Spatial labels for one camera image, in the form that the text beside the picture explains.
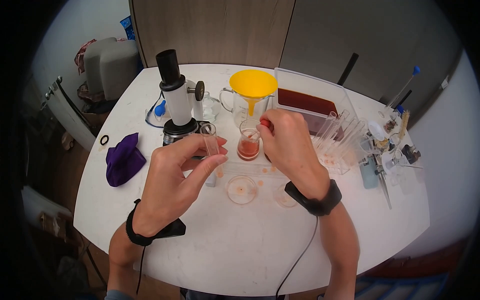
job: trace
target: blue dropper bulb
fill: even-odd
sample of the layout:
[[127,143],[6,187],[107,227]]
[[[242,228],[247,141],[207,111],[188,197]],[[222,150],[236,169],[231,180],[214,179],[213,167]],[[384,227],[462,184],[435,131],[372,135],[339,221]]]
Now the blue dropper bulb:
[[418,73],[420,73],[420,68],[419,68],[418,66],[413,67],[412,76],[415,76],[415,75],[417,75]]
[[155,115],[161,117],[165,114],[165,100],[155,107]]

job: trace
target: black wristband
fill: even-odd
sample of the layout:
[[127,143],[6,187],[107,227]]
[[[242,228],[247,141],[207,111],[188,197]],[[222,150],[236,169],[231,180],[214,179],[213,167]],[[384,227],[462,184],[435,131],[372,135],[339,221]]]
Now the black wristband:
[[332,209],[342,200],[342,193],[333,179],[330,180],[330,188],[323,199],[307,199],[291,181],[285,185],[285,192],[314,216],[330,214]]
[[134,201],[135,207],[129,213],[127,222],[125,222],[125,229],[127,231],[127,236],[132,243],[140,246],[148,246],[155,239],[177,237],[185,234],[186,226],[180,219],[176,219],[175,221],[171,222],[165,228],[160,230],[156,235],[152,237],[144,237],[143,235],[135,233],[132,227],[133,213],[135,212],[135,209],[137,208],[137,205],[140,203],[140,201],[141,201],[140,199],[137,199]]

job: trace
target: black rubber ring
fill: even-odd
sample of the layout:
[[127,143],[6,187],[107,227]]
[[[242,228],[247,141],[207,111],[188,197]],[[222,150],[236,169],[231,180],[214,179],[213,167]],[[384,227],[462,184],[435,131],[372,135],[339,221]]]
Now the black rubber ring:
[[102,136],[102,138],[100,139],[100,145],[105,146],[107,143],[108,143],[108,135],[105,134],[105,135]]

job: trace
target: dropper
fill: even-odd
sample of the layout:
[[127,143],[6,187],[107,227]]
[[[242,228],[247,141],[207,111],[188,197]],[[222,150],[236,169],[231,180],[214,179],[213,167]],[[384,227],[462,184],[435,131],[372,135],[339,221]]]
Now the dropper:
[[403,86],[402,90],[394,97],[392,98],[392,100],[390,100],[390,102],[388,102],[387,105],[385,105],[384,107],[384,110],[383,111],[378,111],[378,114],[384,118],[385,117],[385,114],[387,113],[387,110],[388,108],[391,108],[393,106],[393,104],[398,100],[398,98],[400,97],[400,94],[402,94],[403,90],[407,87],[407,85],[410,83],[410,81],[413,79],[413,77],[415,75],[417,75],[418,73],[420,73],[420,68],[418,66],[415,66],[413,67],[413,72],[412,72],[412,77],[410,77],[410,79],[407,81],[407,83]]

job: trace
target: table surface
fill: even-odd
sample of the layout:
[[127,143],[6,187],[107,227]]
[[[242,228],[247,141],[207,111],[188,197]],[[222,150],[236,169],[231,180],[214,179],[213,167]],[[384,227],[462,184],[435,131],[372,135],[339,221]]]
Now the table surface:
[[[244,69],[273,70],[215,64],[181,65],[180,71],[194,82],[202,80],[212,96],[228,86],[232,74]],[[94,245],[108,253],[110,239],[140,198],[152,151],[163,141],[161,129],[145,123],[148,109],[160,93],[157,68],[144,69],[122,95],[91,149],[80,182],[73,224]],[[347,91],[359,118],[376,120],[383,104]],[[229,162],[241,162],[236,155],[239,137],[231,114],[222,109],[217,120],[218,135],[226,137]],[[119,187],[106,180],[108,147],[114,147],[128,134],[139,132],[138,149],[147,163],[132,179]],[[101,146],[99,139],[109,135]],[[408,133],[404,142],[411,144]],[[251,163],[265,163],[260,153]],[[360,169],[332,175],[342,191],[342,202],[350,214],[360,241],[357,273],[362,273],[390,258],[430,225],[428,198],[421,180],[410,182],[411,193],[404,195],[399,185],[387,179],[392,210],[379,187],[366,190]],[[187,226],[184,236],[155,240],[146,248],[143,272],[164,282],[193,290],[232,295],[275,295],[279,284],[308,243],[315,217],[300,205],[282,208],[261,195],[248,205],[234,205],[207,197],[203,187],[199,198],[181,217]],[[290,294],[328,285],[331,265],[317,233],[310,248],[290,274],[280,294]]]

